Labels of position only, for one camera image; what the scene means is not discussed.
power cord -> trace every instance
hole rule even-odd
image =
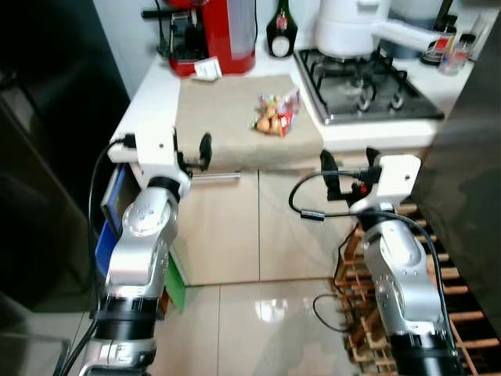
[[[258,0],[254,0],[254,47],[258,41]]]
[[[89,263],[89,272],[92,277],[92,282],[94,284],[94,295],[95,295],[95,312],[101,309],[101,292],[100,292],[100,280],[97,274],[96,267],[96,256],[94,255],[94,248],[96,246],[96,239],[94,234],[94,185],[96,184],[96,177],[99,171],[100,165],[103,163],[103,159],[111,149],[112,146],[117,145],[118,143],[123,143],[126,147],[135,148],[135,137],[133,134],[127,134],[122,139],[115,139],[113,142],[109,143],[101,152],[96,159],[96,163],[94,164],[94,168],[92,170],[91,184],[88,189],[88,206],[87,206],[87,249],[88,249],[88,263]],[[84,333],[82,339],[79,341],[77,346],[73,349],[70,356],[68,356],[66,362],[64,363],[60,376],[67,376],[70,373],[72,366],[80,355],[81,351],[84,349],[87,342],[91,339],[92,334],[96,330],[97,320],[92,319],[90,326],[87,331]]]
[[[355,233],[355,230],[356,230],[356,226],[353,228],[352,231],[350,231],[350,233],[345,237],[345,239],[343,240],[343,242],[339,245],[339,247],[337,247],[337,262],[336,262],[336,269],[334,271],[334,277],[333,277],[333,285],[334,287],[337,289],[337,291],[339,291],[339,293],[341,295],[343,295],[345,298],[346,298],[346,302],[348,303],[348,306],[350,307],[350,312],[351,312],[351,318],[352,318],[352,322],[353,324],[352,325],[349,325],[348,327],[346,328],[337,328],[337,327],[333,327],[331,326],[330,324],[328,324],[319,314],[317,308],[316,308],[316,303],[318,300],[320,300],[321,298],[326,298],[326,297],[330,297],[330,298],[336,298],[336,295],[335,294],[320,294],[320,295],[317,295],[314,299],[313,299],[313,313],[315,314],[315,316],[317,317],[317,319],[319,319],[319,321],[324,324],[326,327],[328,327],[330,330],[332,331],[336,331],[337,333],[348,333],[350,331],[352,331],[354,328],[355,328],[355,322],[356,322],[356,315],[355,315],[355,310],[353,309],[353,305],[351,305],[351,302],[350,302],[350,299],[348,299],[348,297],[346,296],[346,294],[339,288],[339,286],[337,286],[336,284],[336,278],[337,278],[337,273],[339,271],[339,265],[340,265],[340,262],[341,262],[341,249],[343,248],[343,246],[346,245],[346,243],[350,240],[350,238],[353,236],[353,234]]]
[[[388,211],[364,211],[360,213],[324,213],[322,211],[318,210],[306,210],[306,209],[300,209],[294,204],[294,196],[296,195],[297,190],[299,189],[300,186],[302,186],[304,183],[307,181],[314,179],[318,176],[332,176],[332,175],[338,175],[338,176],[351,176],[355,179],[359,179],[360,177],[366,178],[370,174],[370,171],[368,172],[342,172],[342,171],[322,171],[322,172],[316,172],[311,175],[307,175],[304,178],[302,178],[299,182],[296,183],[296,185],[293,187],[293,189],[290,192],[289,195],[289,206],[292,210],[294,210],[296,213],[299,213],[302,218],[305,219],[312,219],[316,221],[322,222],[325,220],[325,218],[340,218],[340,217],[374,217],[374,216],[379,216],[379,217],[386,217],[389,219],[398,219],[408,226],[414,228],[417,230],[423,237],[426,239],[426,244],[428,246],[428,249],[430,250],[431,257],[433,258],[433,265],[435,269],[435,280],[437,284],[437,289],[438,289],[438,296],[440,297],[440,307],[442,311],[442,315],[444,317],[444,322],[445,322],[445,330],[447,332],[447,335],[449,337],[449,344],[451,345],[451,350],[456,350],[456,343],[454,341],[454,337],[452,335],[452,327],[449,319],[449,315],[447,313],[447,306],[445,305],[445,294],[444,294],[444,286],[442,283],[442,274],[440,273],[440,263],[438,260],[438,255],[437,251],[435,249],[435,246],[433,245],[433,240],[431,239],[430,235],[428,232],[420,226],[417,222],[413,221],[410,218],[407,218],[403,215],[400,214],[395,214],[395,213],[390,213]]]
[[[160,4],[158,3],[158,0],[155,0],[155,5],[157,6],[157,12],[158,12],[158,36],[159,36],[159,43],[158,43],[158,46],[157,46],[157,52],[163,58],[168,58],[168,55],[169,55],[169,46],[168,46],[168,43],[167,43],[167,39],[165,39],[164,27],[162,26],[162,16],[161,16]]]

white label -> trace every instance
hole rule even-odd
[[[285,37],[276,37],[272,42],[273,55],[284,57],[289,52],[289,39]]]
[[[117,346],[117,352],[115,353],[115,359],[119,364],[131,364],[132,360],[132,347],[126,344],[121,344]]]
[[[221,67],[217,57],[195,62],[195,77],[198,80],[214,81],[222,76]]]

plastic packaging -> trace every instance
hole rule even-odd
[[[439,65],[442,57],[445,55],[454,43],[457,29],[454,24],[457,21],[457,16],[452,14],[446,15],[443,20],[437,22],[434,27],[435,31],[442,35],[440,39],[432,43],[428,50],[421,55],[421,61],[429,65]]]
[[[294,115],[301,108],[299,89],[295,88],[282,98],[274,95],[259,96],[261,117],[252,128],[269,135],[285,137],[290,132]]]
[[[448,76],[455,76],[464,67],[470,57],[471,47],[475,42],[473,34],[463,34],[460,40],[447,51],[440,62],[438,69]]]

gas stove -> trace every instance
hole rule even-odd
[[[317,49],[294,52],[320,120],[325,125],[360,121],[442,119],[444,114],[407,81],[378,49],[371,56],[338,60]]]

cabinet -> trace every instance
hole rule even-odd
[[[188,284],[259,280],[258,239],[257,172],[193,180],[174,242]]]
[[[259,258],[261,280],[321,278],[333,275],[337,247],[348,234],[350,218],[313,222],[289,208],[294,184],[312,169],[259,172]],[[346,212],[345,202],[326,201],[321,177],[304,184],[294,203],[300,208]]]

